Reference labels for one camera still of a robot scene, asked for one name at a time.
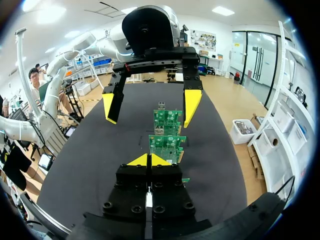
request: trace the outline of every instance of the shirt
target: shirt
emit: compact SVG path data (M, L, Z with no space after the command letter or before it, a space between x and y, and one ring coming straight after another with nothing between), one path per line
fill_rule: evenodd
M46 81L39 80L39 88L43 85L46 84ZM31 84L31 95L34 100L39 100L40 101L40 94L39 90L37 90L32 84Z

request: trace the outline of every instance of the wooden floor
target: wooden floor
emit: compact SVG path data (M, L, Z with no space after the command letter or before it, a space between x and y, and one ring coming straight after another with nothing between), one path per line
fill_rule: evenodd
M157 82L167 82L165 72L155 73L151 75ZM111 75L100 75L99 79L103 86L108 85ZM234 119L251 119L253 113L257 116L265 116L267 110L263 105L241 85L236 85L231 79L221 76L201 76L203 89L208 94L213 102L220 117L224 123L226 130L229 132ZM85 96L80 96L81 111L86 116L92 108L98 103L97 100L102 98L102 88L98 85L95 89ZM256 172L253 169L247 144L233 145L238 157L243 178L246 187L247 204L255 201L261 194L267 191L264 181L256 179ZM37 169L37 162L33 162L32 166ZM31 195L32 199L37 200L37 197Z

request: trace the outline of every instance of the door frame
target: door frame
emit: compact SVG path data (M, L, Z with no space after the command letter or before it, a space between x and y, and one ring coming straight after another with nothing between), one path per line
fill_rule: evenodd
M259 34L267 34L267 35L273 35L276 38L276 53L275 53L275 66L274 66L274 72L273 72L273 77L272 77L272 82L271 82L271 86L269 89L269 93L268 96L266 97L265 103L263 104L263 106L267 108L267 104L274 86L274 82L275 82L275 77L276 77L276 71L277 71L277 65L278 65L278 37L281 37L279 34L275 34L275 33L270 33L270 32L265 32L265 31L251 31L251 30L241 30L241 31L232 31L232 33L245 33L245 58L244 58L244 65L243 65L243 69L242 69L242 76L241 76L241 80L240 80L240 84L242 85L243 81L244 81L244 77L245 77L245 70L246 70L246 66L247 66L247 56L248 56L248 33L259 33ZM288 37L285 37L286 40L292 42L292 40Z

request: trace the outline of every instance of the person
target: person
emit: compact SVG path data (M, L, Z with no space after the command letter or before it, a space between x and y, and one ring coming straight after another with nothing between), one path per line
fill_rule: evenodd
M35 68L38 69L39 71L39 80L41 81L45 80L45 74L47 74L46 70L41 69L39 63L35 65Z
M37 68L32 68L29 71L29 79L31 81L31 94L33 99L37 104L41 104L40 102L40 94L39 88L46 83L44 80L39 80L39 70ZM68 114L74 119L79 119L78 115L71 108L70 103L68 102L67 96L64 92L59 94L59 101L62 103L64 108L67 110Z
M10 143L9 140L9 152L6 148L0 150L0 161L3 165L2 170L6 176L22 191L27 190L28 192L39 195L40 190L31 182L27 181L26 177L22 172L28 174L29 179L34 179L38 183L42 184L44 181L40 175L31 167L31 161L24 155L16 144Z

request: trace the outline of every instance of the table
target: table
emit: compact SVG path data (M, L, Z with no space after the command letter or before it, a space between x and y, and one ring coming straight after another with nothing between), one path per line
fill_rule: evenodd
M183 84L126 84L116 125L106 121L100 101L81 121L55 159L37 203L68 228L80 224L84 212L102 215L102 205L116 180L116 170L149 152L153 109L183 109ZM247 206L239 161L226 128L205 92L188 128L180 167L190 178L186 189L198 221L215 225Z

